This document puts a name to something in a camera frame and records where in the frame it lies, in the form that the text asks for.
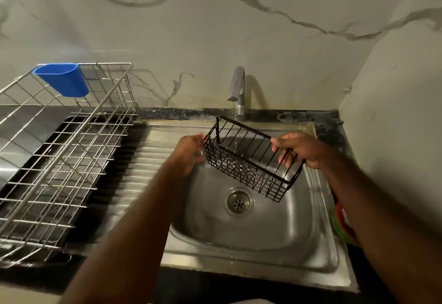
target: drain strainer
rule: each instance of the drain strainer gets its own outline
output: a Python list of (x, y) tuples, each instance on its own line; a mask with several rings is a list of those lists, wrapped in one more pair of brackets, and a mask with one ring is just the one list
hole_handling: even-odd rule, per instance
[(253, 199), (249, 197), (243, 188), (233, 188), (230, 191), (224, 202), (226, 209), (235, 215), (246, 214), (253, 206)]

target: stainless steel sink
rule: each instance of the stainless steel sink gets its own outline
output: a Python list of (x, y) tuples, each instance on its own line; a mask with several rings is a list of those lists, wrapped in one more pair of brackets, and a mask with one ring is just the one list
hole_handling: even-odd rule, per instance
[[(248, 125), (271, 136), (294, 129), (314, 134), (313, 124)], [(179, 138), (212, 126), (213, 121), (134, 126), (79, 219), (70, 251), (87, 255), (146, 189)], [(356, 290), (345, 246), (330, 226), (332, 208), (328, 185), (316, 170), (305, 167), (276, 203), (203, 162), (189, 177), (162, 265)]]

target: forearm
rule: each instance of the forearm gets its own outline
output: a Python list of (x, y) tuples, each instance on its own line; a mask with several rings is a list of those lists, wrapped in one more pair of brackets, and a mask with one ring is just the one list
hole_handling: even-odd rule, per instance
[(440, 241), (343, 155), (326, 156), (321, 169), (393, 294), (402, 303), (432, 303), (440, 295)]
[(182, 179), (166, 161), (148, 189), (97, 245), (66, 290), (62, 303), (147, 303)]

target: dish rack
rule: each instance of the dish rack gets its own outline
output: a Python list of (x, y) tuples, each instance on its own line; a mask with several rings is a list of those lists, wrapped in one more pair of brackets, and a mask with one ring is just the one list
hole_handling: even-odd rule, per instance
[(207, 162), (272, 201), (281, 201), (302, 171), (305, 160), (289, 168), (278, 163), (270, 136), (227, 117), (217, 121), (204, 139)]
[(26, 148), (24, 134), (36, 137), (39, 117), (48, 110), (72, 112), (0, 191), (0, 267), (36, 266), (63, 252), (66, 235), (120, 139), (137, 118), (143, 120), (129, 84), (131, 63), (79, 66), (89, 88), (83, 98), (61, 96), (32, 70), (0, 90), (9, 112), (0, 128), (22, 117), (20, 112), (33, 111), (16, 133), (2, 136), (0, 159), (9, 167), (17, 167), (10, 150)]

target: black wire basket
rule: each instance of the black wire basket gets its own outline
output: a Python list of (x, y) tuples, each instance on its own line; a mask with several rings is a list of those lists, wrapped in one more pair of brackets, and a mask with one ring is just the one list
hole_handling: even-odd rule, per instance
[(270, 136), (227, 117), (217, 117), (204, 148), (211, 166), (276, 202), (295, 183), (305, 163), (295, 162), (287, 169), (283, 161), (278, 163), (281, 152), (272, 151)]

